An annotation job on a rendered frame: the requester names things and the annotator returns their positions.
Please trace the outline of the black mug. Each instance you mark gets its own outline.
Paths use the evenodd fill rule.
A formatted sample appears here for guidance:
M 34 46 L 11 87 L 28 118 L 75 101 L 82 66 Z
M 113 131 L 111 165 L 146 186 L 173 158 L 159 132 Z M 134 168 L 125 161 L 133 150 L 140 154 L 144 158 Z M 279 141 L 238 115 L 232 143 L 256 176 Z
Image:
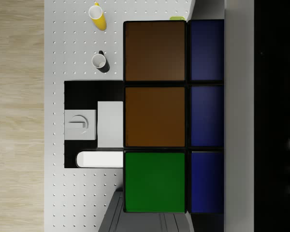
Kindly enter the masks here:
M 109 62 L 101 50 L 92 57 L 91 63 L 102 73 L 107 73 L 110 70 Z

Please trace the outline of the yellow mug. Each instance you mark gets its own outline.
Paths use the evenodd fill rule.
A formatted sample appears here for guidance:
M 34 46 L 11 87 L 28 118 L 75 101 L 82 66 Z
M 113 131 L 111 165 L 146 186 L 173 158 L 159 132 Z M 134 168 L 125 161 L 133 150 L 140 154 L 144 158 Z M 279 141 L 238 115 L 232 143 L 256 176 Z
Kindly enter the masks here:
M 97 2 L 93 6 L 90 7 L 88 14 L 90 18 L 92 19 L 94 25 L 97 27 L 97 29 L 101 31 L 106 30 L 106 27 L 107 27 L 106 19 L 103 14 L 102 8 Z

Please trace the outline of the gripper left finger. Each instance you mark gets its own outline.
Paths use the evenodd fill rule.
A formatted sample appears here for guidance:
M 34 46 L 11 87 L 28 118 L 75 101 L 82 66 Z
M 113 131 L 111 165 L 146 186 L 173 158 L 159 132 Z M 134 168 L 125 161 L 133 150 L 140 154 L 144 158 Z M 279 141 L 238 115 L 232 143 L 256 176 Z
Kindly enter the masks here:
M 115 191 L 99 232 L 224 232 L 224 216 L 190 213 L 125 213 L 123 192 Z

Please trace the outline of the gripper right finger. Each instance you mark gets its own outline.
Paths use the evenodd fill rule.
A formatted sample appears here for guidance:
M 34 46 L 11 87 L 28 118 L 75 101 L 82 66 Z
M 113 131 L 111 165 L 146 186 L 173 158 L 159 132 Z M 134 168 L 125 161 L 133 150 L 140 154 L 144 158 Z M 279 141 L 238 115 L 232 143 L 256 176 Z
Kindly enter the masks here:
M 224 19 L 224 0 L 193 0 L 188 20 Z

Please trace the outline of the puzzle cube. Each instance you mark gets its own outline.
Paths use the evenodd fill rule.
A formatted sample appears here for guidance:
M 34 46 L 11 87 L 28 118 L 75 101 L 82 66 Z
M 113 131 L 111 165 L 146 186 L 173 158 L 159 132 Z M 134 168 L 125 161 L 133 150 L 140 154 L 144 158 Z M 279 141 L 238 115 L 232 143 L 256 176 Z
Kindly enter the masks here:
M 224 212 L 224 26 L 124 22 L 125 212 Z

